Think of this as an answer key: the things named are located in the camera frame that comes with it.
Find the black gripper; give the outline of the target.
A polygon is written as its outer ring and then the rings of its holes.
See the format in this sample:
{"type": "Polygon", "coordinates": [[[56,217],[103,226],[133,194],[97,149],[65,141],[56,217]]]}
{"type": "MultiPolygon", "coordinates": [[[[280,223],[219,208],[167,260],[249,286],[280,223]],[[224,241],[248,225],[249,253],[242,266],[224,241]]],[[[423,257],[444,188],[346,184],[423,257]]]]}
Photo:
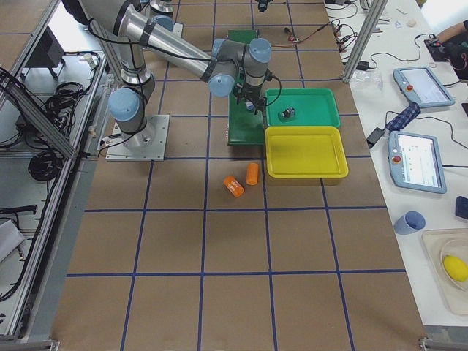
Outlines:
{"type": "Polygon", "coordinates": [[[268,8],[268,5],[272,0],[256,0],[257,8],[260,12],[265,12],[268,8]]]}
{"type": "Polygon", "coordinates": [[[245,101],[250,101],[255,106],[256,111],[263,112],[267,105],[266,98],[262,95],[261,89],[265,81],[271,81],[274,74],[267,71],[262,77],[252,77],[242,71],[238,75],[239,81],[233,88],[233,96],[237,105],[245,101]]]}

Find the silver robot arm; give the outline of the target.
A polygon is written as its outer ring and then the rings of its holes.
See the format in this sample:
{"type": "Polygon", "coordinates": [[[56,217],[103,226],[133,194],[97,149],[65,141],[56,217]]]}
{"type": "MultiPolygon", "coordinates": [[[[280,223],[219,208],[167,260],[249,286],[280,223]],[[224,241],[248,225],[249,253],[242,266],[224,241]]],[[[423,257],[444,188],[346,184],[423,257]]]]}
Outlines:
{"type": "Polygon", "coordinates": [[[156,144],[153,120],[168,115],[165,156],[171,159],[260,155],[259,148],[234,150],[226,143],[229,104],[252,103],[245,117],[264,114],[262,90],[273,75],[268,70],[271,45],[265,39],[247,44],[214,39],[209,29],[192,28],[187,42],[151,17],[139,1],[80,1],[87,26],[108,53],[116,53],[122,88],[135,95],[140,112],[134,124],[146,122],[136,135],[110,150],[141,152],[156,144]]]}
{"type": "MultiPolygon", "coordinates": [[[[257,8],[260,12],[265,12],[268,8],[268,0],[257,0],[257,8]]],[[[172,14],[173,13],[173,2],[171,0],[150,0],[150,8],[158,13],[172,14]]]]}

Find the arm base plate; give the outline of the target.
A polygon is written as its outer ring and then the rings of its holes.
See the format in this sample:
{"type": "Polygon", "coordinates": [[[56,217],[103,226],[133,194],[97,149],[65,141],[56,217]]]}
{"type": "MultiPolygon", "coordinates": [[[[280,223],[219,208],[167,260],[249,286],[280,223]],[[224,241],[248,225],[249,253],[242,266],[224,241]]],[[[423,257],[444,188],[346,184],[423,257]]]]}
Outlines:
{"type": "Polygon", "coordinates": [[[182,23],[163,23],[161,26],[168,31],[171,31],[174,35],[182,37],[184,25],[182,23]]]}
{"type": "Polygon", "coordinates": [[[121,137],[120,127],[115,122],[113,134],[118,134],[118,136],[105,144],[110,146],[106,149],[106,160],[109,162],[163,161],[170,116],[168,114],[149,115],[146,116],[146,121],[146,128],[129,140],[127,140],[129,135],[121,137]]]}

